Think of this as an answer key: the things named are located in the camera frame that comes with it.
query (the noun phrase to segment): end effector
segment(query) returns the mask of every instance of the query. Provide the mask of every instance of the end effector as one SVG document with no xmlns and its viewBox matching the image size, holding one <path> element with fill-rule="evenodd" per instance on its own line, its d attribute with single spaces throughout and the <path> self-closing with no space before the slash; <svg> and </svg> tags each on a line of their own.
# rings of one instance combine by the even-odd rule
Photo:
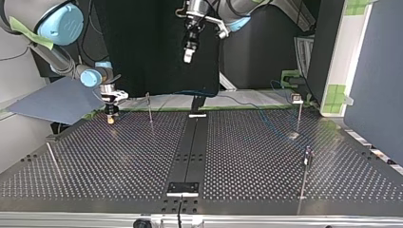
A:
<svg viewBox="0 0 403 228">
<path fill-rule="evenodd" d="M 186 44 L 184 58 L 190 63 L 193 54 L 199 48 L 199 36 L 204 23 L 210 22 L 218 26 L 218 37 L 224 39 L 231 31 L 237 31 L 250 20 L 250 13 L 257 7 L 270 3 L 270 0 L 185 0 L 183 9 L 176 11 L 178 17 L 185 18 Z M 209 16 L 211 12 L 217 17 Z"/>
<path fill-rule="evenodd" d="M 221 39 L 228 37 L 230 31 L 222 20 L 208 16 L 211 11 L 215 11 L 215 7 L 209 1 L 185 1 L 183 10 L 184 8 L 186 8 L 185 15 L 179 14 L 179 10 L 177 10 L 177 16 L 185 18 L 186 44 L 184 46 L 183 60 L 189 64 L 192 61 L 193 54 L 199 48 L 199 37 L 204 30 L 205 22 L 214 23 L 219 27 L 218 36 Z"/>
</svg>

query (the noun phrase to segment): gray panel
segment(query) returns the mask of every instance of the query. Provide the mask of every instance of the gray panel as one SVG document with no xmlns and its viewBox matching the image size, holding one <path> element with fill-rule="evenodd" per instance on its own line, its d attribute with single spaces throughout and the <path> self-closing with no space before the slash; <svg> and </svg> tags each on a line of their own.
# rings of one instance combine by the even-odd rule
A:
<svg viewBox="0 0 403 228">
<path fill-rule="evenodd" d="M 98 115 L 52 146 L 58 162 L 42 150 L 2 174 L 0 210 L 161 213 L 185 126 L 180 112 Z"/>
<path fill-rule="evenodd" d="M 403 164 L 403 1 L 374 3 L 356 69 L 345 122 L 369 143 Z"/>
<path fill-rule="evenodd" d="M 62 78 L 8 107 L 10 112 L 63 124 L 74 124 L 104 105 L 99 92 L 79 80 Z"/>
<path fill-rule="evenodd" d="M 403 216 L 403 177 L 338 125 L 314 110 L 303 112 L 299 130 L 293 110 L 265 111 L 267 124 L 260 114 L 208 113 L 204 170 L 195 161 L 188 171 L 202 184 L 197 213 Z M 299 200 L 308 145 L 315 158 Z"/>
<path fill-rule="evenodd" d="M 322 100 L 345 0 L 321 1 L 317 33 L 308 72 L 308 84 L 315 97 Z"/>
<path fill-rule="evenodd" d="M 284 69 L 297 68 L 294 37 L 299 32 L 281 9 L 257 9 L 244 28 L 223 41 L 221 71 L 237 88 L 269 88 Z"/>
</svg>

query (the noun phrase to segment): cable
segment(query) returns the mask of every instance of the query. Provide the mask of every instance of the cable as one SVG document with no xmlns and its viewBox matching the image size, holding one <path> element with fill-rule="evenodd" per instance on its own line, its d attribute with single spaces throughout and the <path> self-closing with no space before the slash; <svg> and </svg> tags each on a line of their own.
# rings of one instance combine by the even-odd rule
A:
<svg viewBox="0 0 403 228">
<path fill-rule="evenodd" d="M 83 34 L 83 38 L 82 38 L 82 40 L 81 40 L 81 44 L 79 44 L 79 49 L 85 54 L 85 56 L 89 59 L 89 60 L 91 60 L 92 62 L 100 62 L 100 61 L 103 61 L 103 60 L 105 60 L 106 58 L 108 58 L 109 57 L 109 55 L 107 55 L 107 56 L 105 56 L 105 57 L 103 57 L 103 58 L 101 58 L 101 59 L 98 59 L 98 60 L 96 60 L 96 59 L 94 59 L 94 58 L 92 58 L 91 56 L 89 56 L 89 54 L 86 52 L 86 49 L 84 48 L 84 42 L 85 42 L 85 40 L 86 40 L 86 34 L 88 33 L 88 28 L 89 28 L 89 25 L 91 24 L 91 21 L 90 21 L 90 17 L 91 17 L 91 13 L 92 13 L 92 8 L 93 8 L 93 0 L 89 0 L 89 6 L 88 6 L 88 20 L 87 20 L 87 22 L 86 22 L 86 28 L 84 29 L 84 34 Z"/>
<path fill-rule="evenodd" d="M 297 27 L 298 27 L 299 18 L 300 18 L 301 11 L 302 11 L 302 4 L 303 4 L 303 1 L 301 0 L 301 2 L 300 2 L 300 4 L 299 4 L 299 8 L 298 8 L 298 15 L 297 15 L 297 22 L 296 22 Z M 298 60 L 298 63 L 299 63 L 299 65 L 300 65 L 300 67 L 301 67 L 301 76 L 302 76 L 303 80 L 305 81 L 305 84 L 306 84 L 306 86 L 308 87 L 309 92 L 312 94 L 312 97 L 313 97 L 315 100 L 317 100 L 317 104 L 318 104 L 319 106 L 321 106 L 319 99 L 315 96 L 314 92 L 312 92 L 312 89 L 311 89 L 311 87 L 310 87 L 309 84 L 308 84 L 308 80 L 306 79 L 306 76 L 304 75 L 304 72 L 303 72 L 303 70 L 302 70 L 302 62 L 301 62 L 301 59 L 299 58 L 299 48 L 298 48 L 298 46 L 297 46 L 296 50 L 297 50 L 297 60 Z"/>
<path fill-rule="evenodd" d="M 184 90 L 184 91 L 180 91 L 180 92 L 176 92 L 174 94 L 183 94 L 183 95 L 188 95 L 189 93 L 193 93 L 196 95 L 200 95 L 200 96 L 206 96 L 206 97 L 214 97 L 214 94 L 208 94 L 208 93 L 202 93 L 199 91 L 194 91 L 194 90 Z M 275 127 L 275 125 L 273 123 L 271 123 L 271 121 L 269 120 L 269 118 L 266 116 L 266 114 L 264 113 L 263 109 L 261 109 L 259 106 L 257 106 L 256 104 L 253 103 L 242 103 L 239 102 L 237 99 L 230 97 L 230 96 L 226 96 L 226 95 L 217 95 L 217 97 L 223 97 L 223 98 L 228 98 L 233 100 L 234 102 L 236 102 L 239 105 L 251 105 L 252 107 L 254 107 L 258 112 L 259 115 L 261 117 L 261 119 L 263 120 L 263 122 L 280 138 L 285 139 L 286 141 L 291 142 L 293 145 L 295 145 L 297 148 L 301 149 L 301 150 L 305 150 L 305 146 L 300 145 L 299 143 L 293 141 L 292 139 L 290 139 L 289 137 L 287 137 L 286 135 L 284 135 L 282 132 L 278 131 Z"/>
<path fill-rule="evenodd" d="M 99 31 L 99 30 L 97 30 L 97 29 L 95 28 L 94 23 L 92 22 L 92 14 L 90 14 L 90 15 L 88 16 L 88 20 L 89 20 L 89 23 L 90 23 L 91 26 L 92 26 L 92 29 L 94 29 L 96 32 L 98 32 L 98 34 L 104 35 L 101 31 Z"/>
<path fill-rule="evenodd" d="M 251 15 L 248 14 L 242 14 L 240 12 L 238 12 L 234 6 L 232 6 L 231 0 L 226 0 L 226 4 L 228 5 L 228 8 L 238 17 L 250 17 Z"/>
<path fill-rule="evenodd" d="M 19 58 L 19 57 L 21 57 L 21 56 L 27 54 L 28 50 L 29 50 L 29 47 L 27 47 L 27 49 L 26 49 L 23 53 L 21 53 L 21 54 L 19 54 L 19 55 L 16 55 L 16 56 L 13 56 L 13 57 L 9 57 L 9 58 L 0 59 L 0 61 L 7 61 L 7 60 L 13 60 L 13 59 Z"/>
<path fill-rule="evenodd" d="M 277 84 L 279 84 L 280 86 L 282 86 L 282 85 L 281 85 L 281 82 L 276 81 L 276 80 L 270 81 L 270 86 L 272 87 L 272 89 L 273 89 L 279 96 L 281 96 L 281 94 L 279 94 L 278 91 L 277 91 L 277 90 L 275 89 L 275 87 L 273 86 L 273 83 L 277 83 Z M 288 103 L 288 104 L 292 105 L 293 103 L 291 103 L 291 102 L 288 100 L 287 91 L 285 91 L 285 90 L 283 90 L 283 91 L 284 91 L 284 94 L 285 94 L 285 100 L 287 100 L 287 103 Z"/>
<path fill-rule="evenodd" d="M 60 47 L 60 49 L 68 57 L 68 68 L 62 69 L 62 70 L 54 68 L 54 72 L 59 74 L 59 75 L 66 76 L 72 71 L 72 79 L 74 80 L 76 78 L 79 78 L 78 73 L 77 73 L 77 65 L 76 65 L 74 59 L 71 57 L 71 55 L 64 48 Z"/>
</svg>

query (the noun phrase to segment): metal plate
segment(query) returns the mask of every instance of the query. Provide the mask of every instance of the metal plate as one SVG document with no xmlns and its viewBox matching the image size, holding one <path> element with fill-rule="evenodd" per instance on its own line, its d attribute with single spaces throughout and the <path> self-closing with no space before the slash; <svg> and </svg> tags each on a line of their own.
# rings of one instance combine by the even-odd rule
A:
<svg viewBox="0 0 403 228">
<path fill-rule="evenodd" d="M 315 158 L 299 195 L 306 146 Z M 0 211 L 403 217 L 403 177 L 332 121 L 304 110 L 104 115 L 0 175 Z M 169 199 L 170 182 L 200 183 Z"/>
<path fill-rule="evenodd" d="M 187 179 L 203 182 L 198 213 L 403 216 L 403 177 L 316 111 L 299 126 L 293 110 L 208 118 L 204 169 L 190 166 Z M 306 146 L 315 158 L 299 200 Z"/>
<path fill-rule="evenodd" d="M 3 174 L 0 210 L 161 213 L 186 119 L 125 113 L 110 125 L 100 114 L 52 146 L 58 162 L 42 152 Z"/>
</svg>

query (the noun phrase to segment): metal bracket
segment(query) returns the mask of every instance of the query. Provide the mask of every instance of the metal bracket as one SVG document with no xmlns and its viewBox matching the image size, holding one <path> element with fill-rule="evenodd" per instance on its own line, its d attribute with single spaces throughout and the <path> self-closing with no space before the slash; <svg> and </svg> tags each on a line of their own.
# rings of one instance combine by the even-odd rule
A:
<svg viewBox="0 0 403 228">
<path fill-rule="evenodd" d="M 205 16 L 203 14 L 200 14 L 198 12 L 195 11 L 189 11 L 186 13 L 188 16 L 196 16 L 196 17 L 200 17 L 200 18 L 204 18 L 206 21 L 211 22 L 213 24 L 216 24 L 217 26 L 219 26 L 220 31 L 219 31 L 219 37 L 221 39 L 224 39 L 226 37 L 229 36 L 230 30 L 228 29 L 228 27 L 225 25 L 225 23 L 217 18 L 211 17 L 211 16 Z"/>
<path fill-rule="evenodd" d="M 168 186 L 168 197 L 195 198 L 199 196 L 199 184 L 197 182 L 171 182 Z"/>
<path fill-rule="evenodd" d="M 207 117 L 205 112 L 199 111 L 199 108 L 204 106 L 206 97 L 195 96 L 192 102 L 192 108 L 190 110 L 189 118 L 202 118 Z"/>
<path fill-rule="evenodd" d="M 201 216 L 195 216 L 192 219 L 191 228 L 204 228 L 204 220 Z"/>
<path fill-rule="evenodd" d="M 354 99 L 351 98 L 351 97 L 349 97 L 349 96 L 345 96 L 344 101 L 345 101 L 345 104 L 346 104 L 346 105 L 349 105 L 349 106 L 354 105 Z"/>
</svg>

